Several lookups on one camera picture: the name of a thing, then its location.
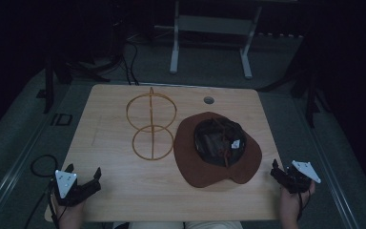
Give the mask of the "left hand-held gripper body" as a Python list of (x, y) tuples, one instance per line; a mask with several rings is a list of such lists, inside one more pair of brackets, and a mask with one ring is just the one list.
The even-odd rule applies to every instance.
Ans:
[(77, 174), (56, 170), (54, 193), (61, 206), (75, 206), (92, 195), (92, 190), (86, 185), (77, 184)]

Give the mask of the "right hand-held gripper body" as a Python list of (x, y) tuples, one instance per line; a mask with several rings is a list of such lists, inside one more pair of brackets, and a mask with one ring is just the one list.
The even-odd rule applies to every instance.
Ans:
[(311, 181), (320, 183), (321, 179), (310, 162), (292, 161), (292, 165), (283, 171), (270, 175), (290, 194), (304, 193), (310, 188)]

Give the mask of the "brown brimmed hat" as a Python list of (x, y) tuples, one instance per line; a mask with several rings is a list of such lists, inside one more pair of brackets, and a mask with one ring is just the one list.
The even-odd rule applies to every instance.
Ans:
[(181, 175), (196, 188), (224, 179), (244, 184), (262, 159), (258, 143), (238, 123), (211, 112), (189, 116), (179, 124), (173, 151)]

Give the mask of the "gold wire hat stand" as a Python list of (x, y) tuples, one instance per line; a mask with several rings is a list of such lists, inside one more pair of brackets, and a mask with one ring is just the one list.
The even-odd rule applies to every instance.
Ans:
[(132, 151), (148, 161), (168, 156), (173, 151), (176, 117), (174, 101), (153, 87), (133, 97), (126, 105), (126, 119), (133, 128)]

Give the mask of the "person's right hand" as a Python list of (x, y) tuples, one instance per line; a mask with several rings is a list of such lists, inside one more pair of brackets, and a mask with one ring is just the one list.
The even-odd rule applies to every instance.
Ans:
[(279, 220), (282, 229), (299, 229), (298, 215), (306, 207), (311, 195), (315, 193), (315, 182), (312, 180), (307, 192), (290, 194), (284, 187), (280, 187)]

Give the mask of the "person's left hand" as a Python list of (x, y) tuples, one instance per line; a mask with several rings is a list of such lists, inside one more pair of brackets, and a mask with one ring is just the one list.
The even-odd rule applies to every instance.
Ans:
[(52, 203), (57, 215), (59, 229), (81, 229), (84, 222), (85, 201), (65, 207), (58, 204), (56, 197), (52, 197)]

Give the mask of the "black metal stand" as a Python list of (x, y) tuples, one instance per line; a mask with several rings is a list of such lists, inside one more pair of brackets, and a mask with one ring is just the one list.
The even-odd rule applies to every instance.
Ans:
[(100, 76), (99, 73), (114, 66), (115, 62), (111, 61), (99, 67), (88, 68), (61, 52), (49, 54), (45, 59), (45, 88), (40, 90), (36, 96), (37, 98), (45, 99), (44, 113), (47, 114), (50, 111), (54, 102), (53, 76), (55, 74), (58, 80), (64, 84), (71, 83), (71, 70), (81, 73), (95, 81), (109, 82), (109, 79)]
[(321, 102), (322, 107), (326, 111), (329, 110), (329, 108), (324, 104), (323, 100), (319, 97), (316, 89), (317, 80), (318, 67), (316, 63), (310, 63), (305, 67), (299, 67), (298, 69), (295, 69), (293, 65), (290, 65), (283, 77), (274, 83), (258, 88), (257, 91), (266, 93), (283, 86), (286, 83), (294, 81), (294, 85), (290, 89), (290, 95), (292, 98), (301, 98), (304, 94), (307, 94), (305, 119), (308, 125), (313, 128), (315, 126), (314, 114), (320, 112), (315, 100), (318, 99)]

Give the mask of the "black rectangular floor bracket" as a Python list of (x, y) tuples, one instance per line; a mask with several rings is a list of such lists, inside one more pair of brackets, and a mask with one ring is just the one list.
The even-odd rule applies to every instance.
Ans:
[(51, 120), (51, 126), (70, 126), (72, 120), (72, 114), (55, 114)]

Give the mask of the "white metal desk frame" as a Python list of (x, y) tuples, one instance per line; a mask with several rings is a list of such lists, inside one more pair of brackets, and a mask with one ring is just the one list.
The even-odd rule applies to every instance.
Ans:
[(252, 45), (255, 29), (258, 24), (262, 7), (257, 6), (252, 19), (233, 19), (223, 17), (209, 17), (180, 13), (180, 1), (173, 1), (173, 47), (169, 72), (178, 72), (179, 61), (179, 34), (182, 31), (206, 32), (215, 34), (242, 35), (246, 37), (245, 44), (239, 49), (239, 55), (244, 77), (253, 77), (249, 60), (249, 50)]

